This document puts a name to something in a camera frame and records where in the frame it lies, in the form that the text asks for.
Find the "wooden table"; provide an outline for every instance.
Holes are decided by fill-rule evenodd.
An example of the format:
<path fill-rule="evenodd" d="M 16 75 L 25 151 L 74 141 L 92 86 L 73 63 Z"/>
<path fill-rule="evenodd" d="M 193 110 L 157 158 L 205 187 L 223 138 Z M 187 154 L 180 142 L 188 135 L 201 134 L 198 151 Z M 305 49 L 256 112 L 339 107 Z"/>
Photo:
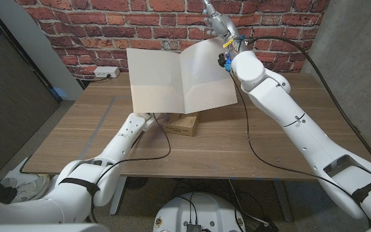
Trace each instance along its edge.
<path fill-rule="evenodd" d="M 340 146 L 369 160 L 371 156 L 343 120 L 328 94 L 309 74 L 284 74 L 292 98 Z M 266 161 L 311 172 L 292 142 L 244 95 L 254 149 Z M 67 163 L 97 156 L 133 111 L 127 73 L 107 82 L 91 83 L 23 168 L 29 173 L 58 174 Z M 305 180 L 311 177 L 262 163 L 251 152 L 245 113 L 238 104 L 202 112 L 196 137 L 168 134 L 172 152 L 161 160 L 126 162 L 122 176 Z M 159 157 L 168 151 L 161 129 L 154 126 L 128 158 Z"/>

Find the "shoe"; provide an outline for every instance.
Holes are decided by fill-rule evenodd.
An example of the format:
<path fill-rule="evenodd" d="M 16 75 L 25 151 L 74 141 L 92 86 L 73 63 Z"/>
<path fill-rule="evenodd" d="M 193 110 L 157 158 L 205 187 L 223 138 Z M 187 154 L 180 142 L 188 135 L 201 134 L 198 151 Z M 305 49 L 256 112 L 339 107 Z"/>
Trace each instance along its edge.
<path fill-rule="evenodd" d="M 11 203 L 38 199 L 41 195 L 44 194 L 49 183 L 49 176 L 43 175 L 42 177 L 39 177 L 37 180 L 31 183 L 21 184 L 17 188 L 17 196 L 11 201 Z"/>
<path fill-rule="evenodd" d="M 6 188 L 7 187 L 15 188 L 17 186 L 17 179 L 15 179 L 15 178 L 5 178 L 5 179 L 1 180 L 0 183 Z"/>

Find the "red brick wall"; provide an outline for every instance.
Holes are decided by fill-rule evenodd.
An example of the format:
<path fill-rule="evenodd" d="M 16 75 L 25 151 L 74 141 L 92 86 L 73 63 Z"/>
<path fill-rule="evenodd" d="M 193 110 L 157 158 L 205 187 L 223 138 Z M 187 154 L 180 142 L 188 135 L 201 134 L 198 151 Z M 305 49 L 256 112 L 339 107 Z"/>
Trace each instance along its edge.
<path fill-rule="evenodd" d="M 210 38 L 201 0 L 16 0 L 35 19 L 74 77 L 98 66 L 128 71 L 126 48 L 181 52 Z M 309 49 L 328 0 L 212 1 L 241 34 L 278 35 Z M 299 72 L 305 58 L 281 41 L 257 41 L 266 67 Z"/>

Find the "small brown box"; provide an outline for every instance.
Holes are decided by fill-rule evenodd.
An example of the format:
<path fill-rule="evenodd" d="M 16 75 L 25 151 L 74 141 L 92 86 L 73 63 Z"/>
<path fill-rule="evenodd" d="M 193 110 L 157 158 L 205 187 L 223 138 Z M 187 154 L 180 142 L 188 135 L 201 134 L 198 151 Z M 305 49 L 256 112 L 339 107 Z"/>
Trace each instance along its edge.
<path fill-rule="evenodd" d="M 181 114 L 168 113 L 162 122 L 165 132 L 177 135 L 196 136 L 200 112 Z"/>

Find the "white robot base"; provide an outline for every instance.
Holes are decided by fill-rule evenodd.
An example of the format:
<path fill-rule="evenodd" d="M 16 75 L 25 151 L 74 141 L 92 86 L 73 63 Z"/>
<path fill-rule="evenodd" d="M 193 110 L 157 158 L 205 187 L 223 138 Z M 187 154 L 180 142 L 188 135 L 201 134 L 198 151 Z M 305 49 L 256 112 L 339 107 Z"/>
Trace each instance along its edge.
<path fill-rule="evenodd" d="M 245 231 L 241 213 L 223 198 L 202 192 L 186 193 L 181 197 L 170 200 L 160 209 L 155 217 L 154 232 L 201 230 L 237 232 L 240 231 L 237 222 Z"/>

